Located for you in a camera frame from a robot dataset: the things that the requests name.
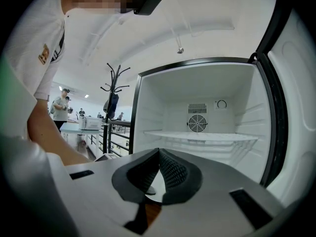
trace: person in background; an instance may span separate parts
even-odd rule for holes
[[[58,128],[58,131],[60,132],[60,128],[63,125],[63,123],[67,122],[68,119],[68,102],[70,98],[67,96],[68,89],[63,89],[61,92],[61,96],[57,97],[54,100],[53,106],[54,106],[54,114],[53,114],[53,120]]]
[[[82,117],[84,117],[84,115],[85,115],[85,112],[84,112],[84,110],[82,108],[80,108],[79,115],[82,116]]]
[[[118,120],[122,120],[123,114],[124,114],[124,113],[120,113],[120,115],[119,115],[119,117],[118,117]]]
[[[65,97],[67,104],[69,103],[69,101],[71,101],[71,99],[69,98],[69,96]],[[68,119],[72,119],[72,113],[73,113],[74,109],[71,108],[70,106],[68,106],[67,112],[68,112]]]

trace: table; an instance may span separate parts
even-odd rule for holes
[[[79,123],[78,120],[72,120],[72,119],[67,120],[67,122],[69,122],[69,123]]]
[[[96,147],[96,152],[99,152],[99,134],[101,130],[81,130],[79,129],[78,123],[66,122],[61,126],[60,131],[64,133],[64,138],[65,138],[65,134],[67,135],[67,137],[65,138],[66,141],[68,141],[69,133],[74,133],[78,135],[86,135],[85,137],[86,147],[88,147],[88,135],[96,135],[95,147]]]

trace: black slot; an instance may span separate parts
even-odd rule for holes
[[[230,195],[255,229],[272,220],[272,217],[245,190],[233,191]]]
[[[95,161],[103,161],[103,160],[109,160],[109,159],[112,159],[112,158],[107,155],[102,155],[100,158],[98,158]]]
[[[77,172],[74,174],[70,174],[71,179],[75,180],[81,177],[85,177],[85,176],[89,176],[94,174],[91,170],[85,170],[85,171],[81,171],[81,172]]]

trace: white t-shirt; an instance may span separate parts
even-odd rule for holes
[[[65,98],[56,97],[53,104],[59,104],[61,106],[65,105],[68,108],[68,103]],[[67,121],[68,119],[68,111],[66,110],[58,110],[55,108],[53,120],[55,121]]]
[[[4,48],[16,77],[37,99],[49,100],[51,83],[65,51],[64,44],[62,50],[59,46],[64,17],[61,0],[34,0]]]

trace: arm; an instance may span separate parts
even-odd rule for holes
[[[38,100],[28,120],[30,139],[38,143],[46,152],[60,156],[64,165],[90,162],[86,157],[77,153],[61,137],[54,121],[47,113],[47,101]]]
[[[59,104],[54,104],[54,107],[56,108],[56,109],[58,109],[58,110],[61,110],[63,107],[61,106],[61,105],[59,105]]]

